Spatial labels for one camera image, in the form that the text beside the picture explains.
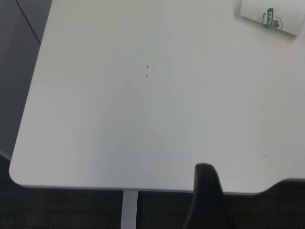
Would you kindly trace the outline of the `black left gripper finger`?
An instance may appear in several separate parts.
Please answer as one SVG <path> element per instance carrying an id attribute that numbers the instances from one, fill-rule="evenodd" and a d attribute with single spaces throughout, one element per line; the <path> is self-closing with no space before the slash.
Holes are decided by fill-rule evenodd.
<path id="1" fill-rule="evenodd" d="M 184 229 L 235 229 L 221 183 L 210 164 L 197 164 L 194 191 Z"/>

